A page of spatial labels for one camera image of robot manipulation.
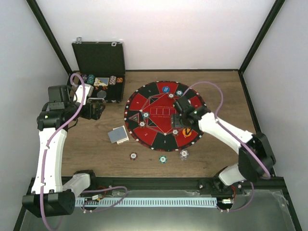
triangle symbol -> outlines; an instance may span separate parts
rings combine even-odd
[[[159,98],[150,98],[150,104],[154,103],[156,100],[158,100]]]
[[[139,123],[139,113],[131,116],[129,119]]]
[[[157,125],[149,118],[148,118],[148,126],[157,127]]]

wooden table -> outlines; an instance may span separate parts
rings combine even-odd
[[[109,177],[212,177],[223,167],[236,163],[237,154],[209,134],[187,148],[189,157],[185,161],[179,158],[179,152],[151,150],[130,135],[126,143],[110,143],[107,132],[124,125],[124,107],[130,95],[142,85],[160,80],[178,81],[188,86],[201,80],[218,84],[224,94],[219,117],[255,132],[237,72],[127,72],[122,103],[107,104],[99,120],[80,118],[78,125],[69,130],[63,151],[62,176],[93,169],[97,176]],[[194,89],[214,111],[220,102],[219,92],[205,84]],[[138,154],[137,160],[130,160],[131,152]],[[161,155],[168,158],[165,164],[158,160]]]

red and black game mat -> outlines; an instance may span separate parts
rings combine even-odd
[[[198,128],[172,128],[173,103],[188,86],[173,81],[157,81],[136,90],[125,107],[124,120],[129,133],[144,146],[159,151],[178,151],[202,137]],[[205,104],[193,89],[185,94],[194,107]]]

stack of cards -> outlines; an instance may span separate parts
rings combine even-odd
[[[129,140],[124,126],[114,128],[113,131],[108,132],[108,136],[111,143],[120,144]]]

black corner post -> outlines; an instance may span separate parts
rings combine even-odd
[[[26,0],[27,3],[29,4],[33,14],[35,15],[35,17],[37,18],[38,20],[38,23],[40,24],[40,26],[42,27],[45,35],[47,36],[50,44],[52,45],[54,51],[56,52],[58,58],[60,59],[60,62],[62,63],[64,69],[66,70],[67,74],[68,75],[71,75],[72,74],[72,69],[71,67],[69,66],[55,36],[53,35],[42,11],[40,10],[39,8],[39,5],[37,3],[36,0]]]
[[[259,48],[263,38],[265,37],[267,31],[269,30],[271,24],[274,22],[279,10],[281,9],[282,5],[284,4],[285,0],[276,0],[273,7],[271,8],[267,18],[265,19],[254,43],[252,44],[248,54],[246,55],[241,67],[239,73],[243,74],[248,67],[250,61],[254,57],[257,49]]]

